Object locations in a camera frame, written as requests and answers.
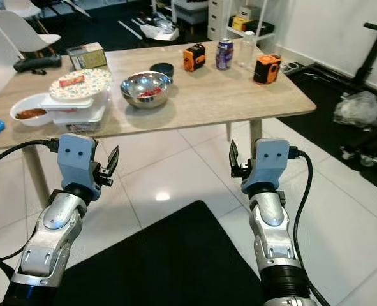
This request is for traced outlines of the crumpled clear plastic bag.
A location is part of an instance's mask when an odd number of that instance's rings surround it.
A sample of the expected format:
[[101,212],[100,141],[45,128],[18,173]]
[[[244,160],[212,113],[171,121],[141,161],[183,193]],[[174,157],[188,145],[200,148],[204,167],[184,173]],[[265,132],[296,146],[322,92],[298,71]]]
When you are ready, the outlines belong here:
[[377,96],[369,91],[343,96],[335,105],[333,121],[364,129],[377,126]]

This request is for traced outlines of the red wrapped candies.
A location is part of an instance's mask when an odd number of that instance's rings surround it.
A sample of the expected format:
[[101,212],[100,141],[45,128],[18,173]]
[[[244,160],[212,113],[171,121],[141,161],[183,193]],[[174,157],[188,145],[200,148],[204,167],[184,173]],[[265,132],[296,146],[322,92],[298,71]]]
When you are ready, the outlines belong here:
[[153,89],[139,92],[138,98],[148,98],[148,97],[157,96],[157,94],[162,93],[162,91],[163,90],[161,87],[154,87]]

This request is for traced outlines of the black case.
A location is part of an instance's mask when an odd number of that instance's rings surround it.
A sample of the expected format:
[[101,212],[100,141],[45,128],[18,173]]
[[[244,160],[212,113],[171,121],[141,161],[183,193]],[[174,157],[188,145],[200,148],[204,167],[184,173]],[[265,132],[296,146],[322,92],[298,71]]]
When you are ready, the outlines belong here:
[[259,33],[259,35],[266,35],[268,33],[273,33],[275,26],[270,22],[262,22],[260,23],[259,20],[250,20],[246,23],[242,24],[244,32],[253,32]]

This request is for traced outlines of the black metal stand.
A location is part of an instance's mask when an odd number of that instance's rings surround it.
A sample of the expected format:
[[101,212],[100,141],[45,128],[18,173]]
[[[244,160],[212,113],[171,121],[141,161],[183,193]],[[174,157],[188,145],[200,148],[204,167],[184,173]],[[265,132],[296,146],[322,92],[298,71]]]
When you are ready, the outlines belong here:
[[[364,28],[377,31],[377,24],[369,22],[363,24]],[[355,91],[363,88],[366,84],[374,63],[377,59],[377,38],[372,45],[364,63],[358,69],[355,78],[349,82],[349,88]],[[364,135],[360,140],[354,141],[349,145],[341,146],[342,159],[351,160],[357,158],[361,166],[372,167],[377,165],[377,127],[368,135]]]

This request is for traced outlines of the stainless steel bowl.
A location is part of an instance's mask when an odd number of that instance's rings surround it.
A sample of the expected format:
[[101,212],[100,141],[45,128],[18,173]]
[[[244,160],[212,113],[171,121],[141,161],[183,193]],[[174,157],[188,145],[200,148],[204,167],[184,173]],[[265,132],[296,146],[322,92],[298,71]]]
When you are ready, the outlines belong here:
[[[119,90],[124,99],[132,106],[142,110],[150,110],[164,105],[168,99],[168,91],[173,84],[173,79],[165,74],[154,71],[144,71],[135,73],[129,78],[125,78],[119,85]],[[138,93],[145,90],[161,87],[162,93],[148,98],[138,98]]]

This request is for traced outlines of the white lidded food container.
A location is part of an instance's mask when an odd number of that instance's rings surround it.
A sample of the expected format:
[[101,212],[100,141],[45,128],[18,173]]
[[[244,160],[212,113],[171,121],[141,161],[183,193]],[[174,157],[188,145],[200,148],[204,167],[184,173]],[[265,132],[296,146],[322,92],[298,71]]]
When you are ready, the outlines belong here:
[[107,98],[98,94],[80,104],[60,104],[48,95],[40,106],[53,117],[53,123],[67,132],[98,131],[107,108]]

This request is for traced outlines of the light wooden table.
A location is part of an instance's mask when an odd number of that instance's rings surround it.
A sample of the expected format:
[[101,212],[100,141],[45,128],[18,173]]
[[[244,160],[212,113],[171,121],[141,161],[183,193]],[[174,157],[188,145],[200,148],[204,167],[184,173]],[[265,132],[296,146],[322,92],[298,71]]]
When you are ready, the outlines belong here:
[[[251,142],[261,137],[262,120],[311,113],[316,105],[287,78],[279,74],[272,84],[259,85],[251,69],[234,66],[226,71],[206,67],[196,72],[182,68],[184,46],[112,50],[107,53],[107,69],[113,75],[110,105],[98,131],[91,137],[105,139],[121,135],[180,130],[248,122]],[[8,149],[28,140],[40,140],[63,134],[63,128],[53,124],[25,126],[10,116],[19,100],[48,90],[49,85],[71,72],[68,56],[62,66],[48,69],[43,75],[16,73],[5,80],[0,90],[0,119],[6,128],[0,132],[0,149]],[[175,67],[175,82],[164,106],[153,110],[137,110],[130,106],[119,91],[119,84],[134,73],[142,72],[156,63]]]

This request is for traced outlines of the small black bowl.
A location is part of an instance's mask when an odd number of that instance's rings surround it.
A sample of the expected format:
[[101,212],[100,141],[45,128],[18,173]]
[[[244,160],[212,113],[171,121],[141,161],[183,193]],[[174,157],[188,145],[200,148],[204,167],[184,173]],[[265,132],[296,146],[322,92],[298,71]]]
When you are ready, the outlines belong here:
[[156,63],[149,67],[151,72],[162,73],[168,76],[169,78],[174,77],[174,66],[169,63]]

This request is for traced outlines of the small yellow box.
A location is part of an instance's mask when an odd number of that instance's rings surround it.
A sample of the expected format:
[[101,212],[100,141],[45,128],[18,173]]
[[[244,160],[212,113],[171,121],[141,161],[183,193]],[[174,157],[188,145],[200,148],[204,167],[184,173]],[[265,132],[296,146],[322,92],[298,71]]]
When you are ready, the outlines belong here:
[[247,17],[232,17],[231,27],[237,31],[246,31],[246,24],[249,23],[250,19]]

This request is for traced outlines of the orange black device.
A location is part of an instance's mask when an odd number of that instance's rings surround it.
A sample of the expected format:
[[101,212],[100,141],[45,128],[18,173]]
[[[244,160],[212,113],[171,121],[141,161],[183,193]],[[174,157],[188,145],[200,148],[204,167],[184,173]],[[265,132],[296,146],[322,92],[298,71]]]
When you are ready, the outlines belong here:
[[205,45],[196,43],[182,51],[183,68],[186,72],[195,72],[205,65]]
[[253,81],[260,85],[275,82],[278,73],[281,72],[281,59],[278,54],[259,55],[253,70]]

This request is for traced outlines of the black remote controller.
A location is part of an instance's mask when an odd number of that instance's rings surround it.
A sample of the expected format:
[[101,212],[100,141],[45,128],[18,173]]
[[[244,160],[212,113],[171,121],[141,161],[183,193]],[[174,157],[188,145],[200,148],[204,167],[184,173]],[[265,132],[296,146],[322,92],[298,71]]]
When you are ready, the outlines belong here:
[[53,54],[48,57],[19,59],[14,65],[13,69],[17,73],[25,72],[27,70],[59,68],[62,66],[62,56]]

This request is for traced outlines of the red wrapped snack bar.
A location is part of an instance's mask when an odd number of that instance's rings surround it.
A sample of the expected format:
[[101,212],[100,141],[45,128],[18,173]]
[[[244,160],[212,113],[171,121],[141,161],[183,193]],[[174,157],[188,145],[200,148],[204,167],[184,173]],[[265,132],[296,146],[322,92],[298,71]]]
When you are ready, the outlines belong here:
[[58,81],[60,87],[68,87],[69,85],[82,84],[85,76],[83,74],[74,76],[74,78],[62,79]]

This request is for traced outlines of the yellow cardboard box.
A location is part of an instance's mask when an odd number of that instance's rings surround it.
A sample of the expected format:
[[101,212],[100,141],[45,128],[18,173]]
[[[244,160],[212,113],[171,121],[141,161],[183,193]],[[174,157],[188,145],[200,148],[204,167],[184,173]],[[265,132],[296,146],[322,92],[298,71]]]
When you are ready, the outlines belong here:
[[74,70],[97,69],[107,65],[107,58],[100,43],[89,43],[66,50]]

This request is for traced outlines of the clear plastic bottle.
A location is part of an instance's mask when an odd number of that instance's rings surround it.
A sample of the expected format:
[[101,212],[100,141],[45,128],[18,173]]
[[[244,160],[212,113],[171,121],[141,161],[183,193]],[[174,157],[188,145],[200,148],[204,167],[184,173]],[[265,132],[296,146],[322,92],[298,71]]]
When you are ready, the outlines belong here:
[[253,31],[246,31],[242,36],[235,63],[244,69],[253,69],[255,61],[256,36]]

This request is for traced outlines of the black floor mat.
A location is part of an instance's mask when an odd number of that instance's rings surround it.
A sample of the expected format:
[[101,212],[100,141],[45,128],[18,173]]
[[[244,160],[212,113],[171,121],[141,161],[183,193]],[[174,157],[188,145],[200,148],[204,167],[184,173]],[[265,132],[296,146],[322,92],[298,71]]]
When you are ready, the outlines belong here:
[[66,269],[55,295],[9,289],[0,306],[262,306],[257,273],[205,202]]

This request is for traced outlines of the purple drink can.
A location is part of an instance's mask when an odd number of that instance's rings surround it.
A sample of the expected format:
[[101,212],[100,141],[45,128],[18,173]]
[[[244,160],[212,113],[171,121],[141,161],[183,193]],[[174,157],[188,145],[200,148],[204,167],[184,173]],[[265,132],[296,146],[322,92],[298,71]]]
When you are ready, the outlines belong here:
[[215,56],[215,67],[224,71],[231,69],[233,64],[233,40],[230,38],[220,39]]

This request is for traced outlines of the white bowl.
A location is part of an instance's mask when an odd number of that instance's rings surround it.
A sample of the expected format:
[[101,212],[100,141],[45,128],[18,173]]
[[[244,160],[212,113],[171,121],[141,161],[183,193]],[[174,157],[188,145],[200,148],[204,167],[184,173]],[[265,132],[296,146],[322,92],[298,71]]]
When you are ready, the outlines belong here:
[[[49,98],[48,93],[33,94],[27,98],[21,99],[16,102],[10,110],[10,118],[22,123],[25,126],[43,126],[53,122],[53,117],[50,113],[46,112],[41,103],[45,102]],[[42,114],[34,117],[27,117],[26,119],[20,119],[18,115],[27,110],[41,110]]]

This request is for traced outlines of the white drawer cabinet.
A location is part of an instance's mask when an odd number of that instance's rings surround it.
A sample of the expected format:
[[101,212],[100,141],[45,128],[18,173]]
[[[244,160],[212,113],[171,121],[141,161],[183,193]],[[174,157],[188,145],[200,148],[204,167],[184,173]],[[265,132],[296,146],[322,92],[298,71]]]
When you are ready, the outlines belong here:
[[231,17],[232,0],[207,0],[207,35],[212,41],[228,38],[227,22]]

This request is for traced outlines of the brown sausage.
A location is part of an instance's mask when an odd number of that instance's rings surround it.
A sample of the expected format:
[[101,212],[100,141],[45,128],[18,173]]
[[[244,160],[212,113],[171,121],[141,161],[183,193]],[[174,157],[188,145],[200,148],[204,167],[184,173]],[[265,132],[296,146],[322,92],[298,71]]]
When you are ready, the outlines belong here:
[[31,110],[22,110],[17,112],[14,117],[18,120],[29,120],[35,119],[36,117],[41,117],[47,114],[46,110],[42,108],[32,108]]

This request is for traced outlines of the white open shelf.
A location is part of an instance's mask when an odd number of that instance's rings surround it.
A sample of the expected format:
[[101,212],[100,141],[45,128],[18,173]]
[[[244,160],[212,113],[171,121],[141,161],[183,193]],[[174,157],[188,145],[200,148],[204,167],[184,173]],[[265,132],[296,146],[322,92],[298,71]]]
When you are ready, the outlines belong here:
[[[229,18],[229,24],[227,24],[227,29],[229,31],[229,37],[241,38],[244,31],[234,30],[231,27],[232,17],[247,17],[250,20],[259,20],[260,23],[267,22],[266,17],[266,7],[268,0],[232,0],[231,6],[231,17]],[[268,33],[266,35],[259,35],[255,33],[256,41],[262,41],[263,39],[271,38],[273,33]]]

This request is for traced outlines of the floral print plate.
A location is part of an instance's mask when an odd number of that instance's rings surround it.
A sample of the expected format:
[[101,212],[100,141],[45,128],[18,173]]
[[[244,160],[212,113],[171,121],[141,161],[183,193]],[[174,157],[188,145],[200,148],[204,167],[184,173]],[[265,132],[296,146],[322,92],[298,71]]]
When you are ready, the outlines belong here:
[[[60,87],[58,81],[62,79],[74,78],[83,74],[85,76],[82,84],[69,85],[68,87]],[[48,88],[48,93],[54,99],[59,100],[78,100],[89,98],[94,94],[104,91],[109,87],[113,76],[109,70],[105,69],[81,69],[72,71],[60,76],[53,81]]]

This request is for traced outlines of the black bag with white contents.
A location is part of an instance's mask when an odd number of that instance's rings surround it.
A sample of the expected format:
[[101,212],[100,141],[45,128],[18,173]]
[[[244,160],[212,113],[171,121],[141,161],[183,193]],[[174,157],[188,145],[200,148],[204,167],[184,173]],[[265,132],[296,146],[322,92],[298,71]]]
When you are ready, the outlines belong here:
[[161,12],[156,12],[151,17],[137,18],[137,21],[148,38],[160,41],[175,41],[179,38],[179,28]]

